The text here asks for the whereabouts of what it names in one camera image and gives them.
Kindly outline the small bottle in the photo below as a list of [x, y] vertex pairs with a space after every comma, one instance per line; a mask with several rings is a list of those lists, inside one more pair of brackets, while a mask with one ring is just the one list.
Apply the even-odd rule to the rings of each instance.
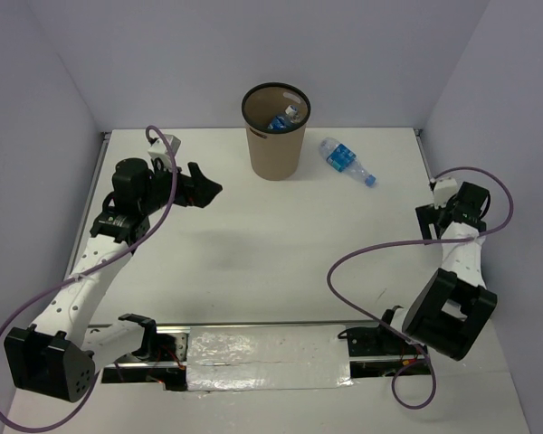
[[285, 110], [284, 114], [286, 117], [286, 122], [288, 125], [297, 125], [302, 121], [302, 117], [299, 109], [294, 105], [289, 105]]

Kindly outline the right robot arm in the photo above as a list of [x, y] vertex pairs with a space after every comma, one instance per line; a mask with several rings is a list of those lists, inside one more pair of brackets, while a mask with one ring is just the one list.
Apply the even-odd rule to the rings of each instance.
[[482, 206], [487, 189], [451, 177], [432, 182], [433, 202], [415, 209], [422, 238], [442, 243], [442, 264], [409, 309], [393, 307], [375, 333], [377, 347], [394, 354], [407, 336], [460, 361], [497, 306], [481, 274]]

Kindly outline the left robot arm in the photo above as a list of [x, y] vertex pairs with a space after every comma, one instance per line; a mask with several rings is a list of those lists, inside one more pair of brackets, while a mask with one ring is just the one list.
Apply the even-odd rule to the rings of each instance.
[[204, 208], [223, 190], [198, 164], [189, 173], [160, 160], [117, 163], [112, 190], [90, 229], [70, 281], [26, 328], [14, 327], [4, 347], [18, 389], [76, 402], [105, 366], [126, 354], [148, 360], [158, 351], [154, 319], [127, 313], [108, 327], [90, 329], [91, 319], [110, 284], [150, 232], [149, 217], [169, 201]]

